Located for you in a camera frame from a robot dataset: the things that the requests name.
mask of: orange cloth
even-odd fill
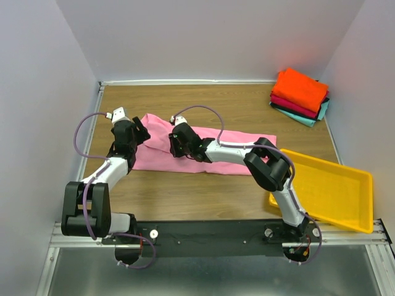
[[[291,68],[278,74],[277,83],[272,89],[275,96],[313,112],[318,112],[326,96],[328,86],[305,76]]]

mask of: screw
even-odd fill
[[[318,231],[317,228],[314,228],[314,229],[313,229],[313,235],[314,235],[315,237],[320,236],[320,232]]]
[[[156,230],[156,229],[153,229],[153,230],[151,230],[151,232],[149,233],[149,236],[150,236],[150,238],[151,239],[156,239],[157,237],[158,237],[158,230]]]
[[[273,231],[268,228],[265,230],[265,237],[272,237],[273,236]]]

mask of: teal cloth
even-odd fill
[[[329,105],[329,101],[324,102],[324,103],[321,104],[321,110],[320,110],[320,113],[318,114],[318,117],[317,117],[318,120],[322,120],[323,119],[323,117],[325,115],[325,112],[328,109],[328,105]],[[292,119],[294,119],[294,120],[296,120],[296,121],[298,121],[298,122],[300,122],[300,123],[302,123],[304,125],[307,125],[307,126],[309,126],[311,128],[314,126],[315,120],[313,120],[313,119],[304,118],[304,117],[301,117],[299,115],[292,114],[291,112],[287,112],[287,111],[280,110],[280,109],[277,109],[277,108],[275,108],[275,109],[280,111],[282,114],[285,114],[286,116],[289,116]]]

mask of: black bracket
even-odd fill
[[[86,184],[69,182],[66,185],[62,211],[62,234],[65,236],[89,236],[82,208],[82,195]],[[87,200],[91,201],[89,224],[97,237],[105,237],[111,226],[110,195],[107,183],[91,184]]]
[[[149,233],[156,229],[158,236],[151,239]],[[318,242],[313,235],[314,225],[306,227],[304,236],[289,233],[281,219],[268,220],[217,220],[217,221],[140,221],[138,234],[154,243],[158,257],[231,257],[265,255],[282,257],[291,253],[291,247],[283,243],[299,245],[306,241]],[[103,244],[140,244],[138,239],[124,240],[123,237],[103,239]],[[132,264],[139,257],[152,257],[147,242],[140,248],[115,246],[115,257],[126,264]]]
[[[215,139],[201,139],[189,124],[180,123],[174,127],[168,138],[170,140],[170,153],[173,157],[190,156],[197,162],[211,162],[206,156],[206,150],[207,146]]]
[[[135,223],[135,230],[133,231],[129,231],[127,233],[131,233],[131,234],[136,234],[138,236],[142,236],[142,237],[147,237],[153,244],[156,243],[156,238],[152,239],[150,237],[150,233],[152,230],[157,230],[157,225],[150,225],[149,228],[144,228],[141,227],[141,223],[139,223],[139,225],[137,225],[136,219],[134,219],[134,223]],[[105,239],[102,239],[101,243],[103,245],[136,245],[136,244],[140,244],[142,243],[143,245],[149,245],[147,242],[141,242],[139,239],[137,238],[132,238],[132,237],[127,237],[127,236],[111,236],[111,237],[107,237]]]
[[[114,124],[111,132],[115,141],[112,143],[107,157],[121,157],[127,160],[128,173],[136,162],[137,146],[151,138],[148,130],[138,117],[130,120],[120,120]]]
[[[255,144],[276,148],[266,138],[259,138]],[[264,157],[268,158],[267,163],[262,160]],[[291,176],[287,161],[281,154],[271,149],[253,148],[246,154],[244,163],[257,184],[270,192],[283,190],[285,181]]]

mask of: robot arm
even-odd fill
[[[79,207],[84,188],[89,183],[89,223],[95,235],[106,237],[115,232],[136,232],[134,215],[111,213],[109,192],[129,174],[136,162],[137,146],[148,140],[150,135],[138,117],[132,120],[127,117],[123,107],[115,109],[111,119],[114,126],[111,132],[115,139],[102,166],[87,178],[66,185],[62,212],[62,233],[65,236],[89,236],[83,210]]]
[[[273,193],[280,207],[283,221],[289,230],[302,236],[309,220],[297,199],[293,186],[288,189],[291,172],[289,164],[268,139],[260,138],[256,142],[218,144],[214,138],[201,139],[187,124],[185,118],[176,117],[174,129],[169,134],[170,151],[174,157],[188,155],[198,162],[228,162],[246,165],[257,184]]]

